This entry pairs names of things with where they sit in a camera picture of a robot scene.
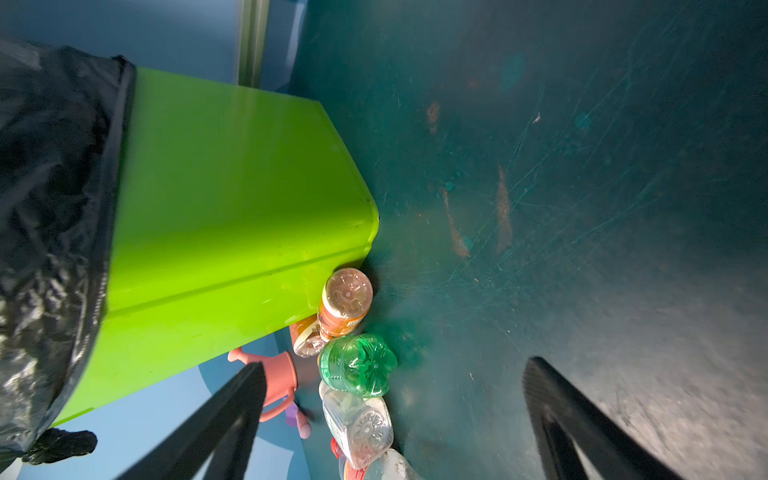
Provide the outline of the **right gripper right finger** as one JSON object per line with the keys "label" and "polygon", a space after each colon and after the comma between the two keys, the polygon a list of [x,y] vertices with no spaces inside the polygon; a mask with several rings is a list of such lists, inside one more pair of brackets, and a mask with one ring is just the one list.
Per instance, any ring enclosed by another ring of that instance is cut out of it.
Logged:
{"label": "right gripper right finger", "polygon": [[585,479],[580,453],[604,479],[677,479],[541,357],[527,360],[525,402],[545,477]]}

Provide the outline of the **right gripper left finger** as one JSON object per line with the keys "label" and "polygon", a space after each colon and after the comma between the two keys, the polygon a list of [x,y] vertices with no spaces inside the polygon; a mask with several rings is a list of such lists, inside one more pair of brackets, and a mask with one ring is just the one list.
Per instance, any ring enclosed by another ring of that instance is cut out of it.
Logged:
{"label": "right gripper left finger", "polygon": [[260,363],[245,366],[122,479],[242,479],[267,392]]}

